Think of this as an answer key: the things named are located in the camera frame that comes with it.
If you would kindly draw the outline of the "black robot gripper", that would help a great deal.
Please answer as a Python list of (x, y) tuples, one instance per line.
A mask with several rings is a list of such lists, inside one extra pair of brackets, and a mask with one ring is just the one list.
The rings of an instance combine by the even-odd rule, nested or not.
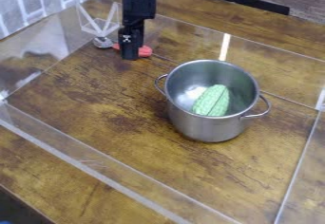
[[(157, 0), (122, 0), (123, 26), (133, 27), (146, 19), (154, 19), (157, 14)], [(143, 31), (139, 28), (122, 28), (118, 31), (121, 57), (137, 60), (138, 50), (143, 46)]]

